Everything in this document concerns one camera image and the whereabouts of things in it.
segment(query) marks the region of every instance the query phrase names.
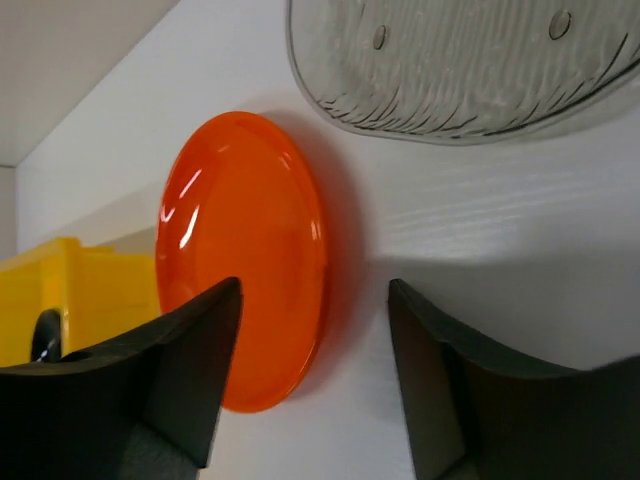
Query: orange plate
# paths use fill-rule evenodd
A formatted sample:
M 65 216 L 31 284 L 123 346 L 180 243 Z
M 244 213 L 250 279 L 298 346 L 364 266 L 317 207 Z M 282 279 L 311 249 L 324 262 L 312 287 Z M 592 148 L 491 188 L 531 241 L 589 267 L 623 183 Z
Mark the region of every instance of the orange plate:
M 300 383 L 319 341 L 326 270 L 321 202 L 291 139 L 245 112 L 200 127 L 165 187 L 156 274 L 163 312 L 226 277 L 241 279 L 226 408 L 267 409 Z

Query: yellow box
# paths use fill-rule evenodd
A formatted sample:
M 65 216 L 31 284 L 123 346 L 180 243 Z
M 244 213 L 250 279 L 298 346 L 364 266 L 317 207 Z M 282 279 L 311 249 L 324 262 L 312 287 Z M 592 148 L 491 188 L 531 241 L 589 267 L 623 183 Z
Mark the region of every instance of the yellow box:
M 58 310 L 62 355 L 159 314 L 153 259 L 58 238 L 0 262 L 0 367 L 29 362 L 41 312 Z

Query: black hole on yellow object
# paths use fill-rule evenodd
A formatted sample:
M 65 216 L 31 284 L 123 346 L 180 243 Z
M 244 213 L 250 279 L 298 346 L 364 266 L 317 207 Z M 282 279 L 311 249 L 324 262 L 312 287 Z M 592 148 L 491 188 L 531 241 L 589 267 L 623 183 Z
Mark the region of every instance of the black hole on yellow object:
M 69 355 L 66 355 L 65 357 L 63 357 L 62 360 L 60 360 L 60 363 L 79 362 L 80 360 L 86 360 L 87 358 L 90 358 L 90 357 L 91 357 L 90 352 L 79 350 L 77 352 L 71 352 Z
M 31 361 L 51 363 L 62 357 L 60 312 L 45 310 L 38 317 L 31 340 Z

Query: plate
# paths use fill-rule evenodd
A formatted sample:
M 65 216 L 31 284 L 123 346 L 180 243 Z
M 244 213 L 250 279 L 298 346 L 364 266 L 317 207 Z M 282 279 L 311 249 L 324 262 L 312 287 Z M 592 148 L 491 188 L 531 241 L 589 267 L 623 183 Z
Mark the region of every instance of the plate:
M 183 147 L 159 212 L 158 293 L 168 312 L 240 278 L 243 315 L 225 408 L 265 410 L 303 379 L 324 318 L 327 244 L 308 165 L 269 120 L 225 113 Z

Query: clear plastic tray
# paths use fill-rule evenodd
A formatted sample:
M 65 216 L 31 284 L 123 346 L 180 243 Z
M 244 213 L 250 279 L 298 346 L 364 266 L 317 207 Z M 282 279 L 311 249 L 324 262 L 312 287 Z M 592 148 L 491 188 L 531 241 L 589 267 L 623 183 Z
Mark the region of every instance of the clear plastic tray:
M 638 73 L 637 0 L 288 0 L 296 80 L 346 130 L 473 144 L 566 118 Z

